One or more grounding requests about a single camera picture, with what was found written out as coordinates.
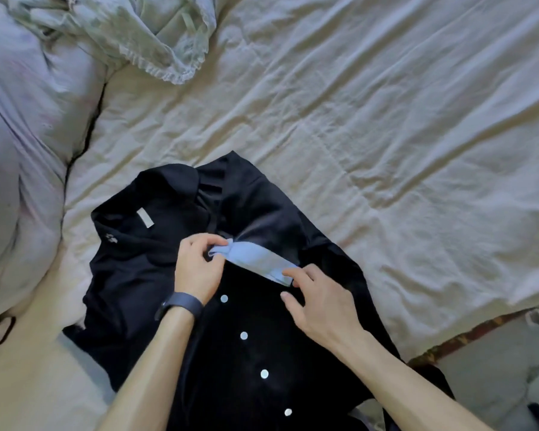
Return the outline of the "person's right hand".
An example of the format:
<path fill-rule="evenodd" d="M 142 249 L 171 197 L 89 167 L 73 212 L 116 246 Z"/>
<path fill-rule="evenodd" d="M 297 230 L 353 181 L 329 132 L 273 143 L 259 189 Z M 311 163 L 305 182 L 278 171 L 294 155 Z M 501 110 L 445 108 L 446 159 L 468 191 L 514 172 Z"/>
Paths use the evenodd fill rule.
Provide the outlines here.
<path fill-rule="evenodd" d="M 328 276 L 325 283 L 307 282 L 303 268 L 283 271 L 302 292 L 310 339 L 338 357 L 370 345 L 373 337 L 361 326 L 352 294 Z"/>

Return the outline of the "person's left hand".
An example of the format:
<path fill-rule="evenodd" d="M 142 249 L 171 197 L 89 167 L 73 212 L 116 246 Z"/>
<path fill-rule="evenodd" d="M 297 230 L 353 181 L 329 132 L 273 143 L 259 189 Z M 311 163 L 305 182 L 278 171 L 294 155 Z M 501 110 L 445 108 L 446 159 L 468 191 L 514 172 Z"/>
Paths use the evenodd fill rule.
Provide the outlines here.
<path fill-rule="evenodd" d="M 198 233 L 180 242 L 174 276 L 174 291 L 186 292 L 206 305 L 216 293 L 222 275 L 209 275 L 206 259 L 209 248 L 228 241 L 210 233 Z"/>

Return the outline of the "light blue fabric tie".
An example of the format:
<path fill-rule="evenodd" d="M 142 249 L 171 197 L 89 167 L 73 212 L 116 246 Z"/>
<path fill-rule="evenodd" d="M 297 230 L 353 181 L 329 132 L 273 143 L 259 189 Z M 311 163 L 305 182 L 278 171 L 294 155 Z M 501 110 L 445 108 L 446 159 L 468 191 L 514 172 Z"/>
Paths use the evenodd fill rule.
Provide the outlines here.
<path fill-rule="evenodd" d="M 284 287 L 291 287 L 293 278 L 284 275 L 283 271 L 295 268 L 296 265 L 280 255 L 247 241 L 228 239 L 226 245 L 215 245 L 208 250 L 208 257 L 221 254 L 226 261 L 237 267 L 246 269 Z"/>

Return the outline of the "person's right forearm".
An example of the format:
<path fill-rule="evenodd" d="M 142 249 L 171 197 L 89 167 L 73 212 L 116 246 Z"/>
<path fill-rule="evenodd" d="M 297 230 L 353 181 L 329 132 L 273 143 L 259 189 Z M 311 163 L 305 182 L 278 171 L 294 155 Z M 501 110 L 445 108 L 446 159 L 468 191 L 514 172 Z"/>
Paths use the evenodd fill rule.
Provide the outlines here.
<path fill-rule="evenodd" d="M 339 336 L 331 351 L 359 377 L 401 431 L 494 431 L 363 330 Z"/>

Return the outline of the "person's left forearm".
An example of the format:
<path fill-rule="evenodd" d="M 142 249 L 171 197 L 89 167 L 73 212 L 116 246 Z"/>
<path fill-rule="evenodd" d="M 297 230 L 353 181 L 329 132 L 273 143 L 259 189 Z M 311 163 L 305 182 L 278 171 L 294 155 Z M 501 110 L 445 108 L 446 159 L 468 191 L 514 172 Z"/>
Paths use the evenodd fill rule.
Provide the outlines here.
<path fill-rule="evenodd" d="M 195 318 L 170 308 L 96 431 L 165 431 Z"/>

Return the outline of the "dark blue wristband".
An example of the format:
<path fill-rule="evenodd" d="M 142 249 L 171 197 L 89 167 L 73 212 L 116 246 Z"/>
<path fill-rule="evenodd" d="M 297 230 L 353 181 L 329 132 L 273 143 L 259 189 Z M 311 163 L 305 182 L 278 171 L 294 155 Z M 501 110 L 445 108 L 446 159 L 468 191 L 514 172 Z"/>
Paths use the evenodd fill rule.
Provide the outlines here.
<path fill-rule="evenodd" d="M 200 319 L 204 309 L 201 301 L 191 294 L 186 292 L 174 292 L 172 295 L 161 303 L 155 314 L 155 320 L 161 321 L 169 309 L 180 307 L 190 312 L 194 319 Z"/>

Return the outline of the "black shirt with white buttons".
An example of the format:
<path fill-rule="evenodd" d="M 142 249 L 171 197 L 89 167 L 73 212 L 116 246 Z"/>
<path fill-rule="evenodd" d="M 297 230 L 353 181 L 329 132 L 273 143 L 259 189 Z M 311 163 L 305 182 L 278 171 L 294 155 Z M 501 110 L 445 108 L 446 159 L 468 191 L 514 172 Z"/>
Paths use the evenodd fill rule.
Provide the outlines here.
<path fill-rule="evenodd" d="M 362 326 L 399 357 L 361 268 L 237 153 L 192 168 L 141 172 L 93 210 L 101 245 L 90 263 L 83 327 L 64 334 L 118 391 L 174 293 L 180 241 L 207 232 L 315 264 L 351 291 Z M 166 431 L 367 431 L 350 412 L 373 395 L 288 314 L 287 289 L 226 262 L 193 328 Z"/>

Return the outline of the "beige wrinkled bedsheet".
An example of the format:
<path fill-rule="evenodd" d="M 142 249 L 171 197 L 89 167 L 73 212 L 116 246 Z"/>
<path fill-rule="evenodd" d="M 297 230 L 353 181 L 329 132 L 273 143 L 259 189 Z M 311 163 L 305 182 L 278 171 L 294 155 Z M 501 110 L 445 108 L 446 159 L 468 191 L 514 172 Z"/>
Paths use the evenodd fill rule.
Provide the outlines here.
<path fill-rule="evenodd" d="M 0 346 L 0 431 L 93 430 L 107 401 L 61 333 L 91 211 L 229 151 L 359 264 L 404 359 L 539 306 L 539 0 L 229 0 L 185 85 L 109 79 L 58 257 Z"/>

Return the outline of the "patterned mattress edge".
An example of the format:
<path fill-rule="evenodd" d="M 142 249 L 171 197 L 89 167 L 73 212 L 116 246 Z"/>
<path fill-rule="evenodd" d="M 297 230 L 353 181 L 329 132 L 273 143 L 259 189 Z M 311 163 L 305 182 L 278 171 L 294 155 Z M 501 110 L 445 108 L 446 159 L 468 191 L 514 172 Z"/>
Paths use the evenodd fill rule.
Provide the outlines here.
<path fill-rule="evenodd" d="M 496 330 L 497 328 L 508 324 L 509 322 L 518 319 L 533 308 L 520 310 L 517 312 L 498 316 L 494 319 L 489 319 L 471 329 L 468 332 L 461 333 L 444 343 L 428 349 L 423 355 L 417 356 L 408 362 L 410 367 L 416 368 L 424 365 L 436 365 L 441 359 L 453 354 L 457 350 L 467 346 L 468 344 L 482 338 L 486 334 Z"/>

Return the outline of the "large pale grey pillow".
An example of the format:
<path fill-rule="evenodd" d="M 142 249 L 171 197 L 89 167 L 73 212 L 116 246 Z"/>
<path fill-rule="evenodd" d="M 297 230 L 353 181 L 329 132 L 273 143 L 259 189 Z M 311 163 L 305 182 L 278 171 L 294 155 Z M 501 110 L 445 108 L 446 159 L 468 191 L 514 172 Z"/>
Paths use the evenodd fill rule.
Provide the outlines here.
<path fill-rule="evenodd" d="M 56 257 L 68 168 L 86 147 L 107 66 L 68 36 L 38 38 L 0 0 L 0 315 Z"/>

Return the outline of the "pale green lace-trimmed garment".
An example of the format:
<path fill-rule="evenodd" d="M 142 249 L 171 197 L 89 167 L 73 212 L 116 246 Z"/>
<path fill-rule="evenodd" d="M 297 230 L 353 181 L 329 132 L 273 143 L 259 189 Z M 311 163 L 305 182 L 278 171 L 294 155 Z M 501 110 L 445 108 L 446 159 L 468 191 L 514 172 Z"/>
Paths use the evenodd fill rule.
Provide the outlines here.
<path fill-rule="evenodd" d="M 112 70 L 126 64 L 182 85 L 194 78 L 228 0 L 0 0 L 43 42 L 65 36 Z"/>

